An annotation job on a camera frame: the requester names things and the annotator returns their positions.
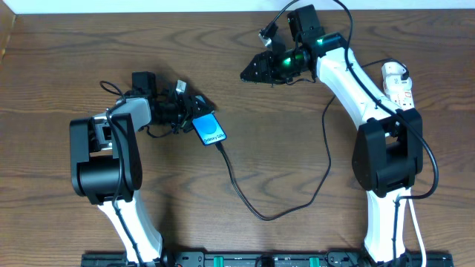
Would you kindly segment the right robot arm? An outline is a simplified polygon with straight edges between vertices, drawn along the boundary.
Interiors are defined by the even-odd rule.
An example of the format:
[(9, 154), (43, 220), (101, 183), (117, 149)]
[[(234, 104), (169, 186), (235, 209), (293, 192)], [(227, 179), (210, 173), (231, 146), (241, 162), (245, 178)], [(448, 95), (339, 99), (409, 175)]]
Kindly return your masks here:
[(367, 193), (367, 258), (378, 266), (400, 266), (406, 258), (404, 209), (422, 171), (422, 118), (415, 108), (374, 84), (356, 61), (351, 38), (326, 33), (313, 5), (293, 10), (287, 21), (295, 46), (286, 48), (271, 21), (259, 32), (266, 51), (254, 56), (240, 78), (293, 85), (309, 71), (313, 81), (334, 93), (357, 130), (352, 168)]

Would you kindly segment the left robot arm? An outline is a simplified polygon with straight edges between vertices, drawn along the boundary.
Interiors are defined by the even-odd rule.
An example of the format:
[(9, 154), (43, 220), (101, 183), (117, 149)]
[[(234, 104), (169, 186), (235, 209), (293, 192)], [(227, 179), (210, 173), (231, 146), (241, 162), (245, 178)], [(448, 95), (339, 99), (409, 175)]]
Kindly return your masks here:
[(148, 71), (131, 75), (131, 89), (101, 81), (118, 100), (105, 112), (70, 123), (71, 183), (74, 191), (101, 210), (115, 227), (125, 252), (85, 253), (82, 266), (175, 266), (174, 252), (145, 209), (140, 188), (143, 169), (136, 134), (151, 125), (168, 125), (173, 134), (192, 130), (195, 119), (214, 105), (179, 80), (160, 90)]

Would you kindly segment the blue Galaxy smartphone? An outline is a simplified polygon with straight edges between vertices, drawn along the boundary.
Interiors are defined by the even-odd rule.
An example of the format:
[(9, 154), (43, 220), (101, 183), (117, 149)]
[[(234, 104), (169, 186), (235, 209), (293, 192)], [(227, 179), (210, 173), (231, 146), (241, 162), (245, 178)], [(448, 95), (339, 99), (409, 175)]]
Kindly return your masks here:
[(193, 119), (192, 125), (205, 146), (227, 139), (225, 131), (213, 113)]

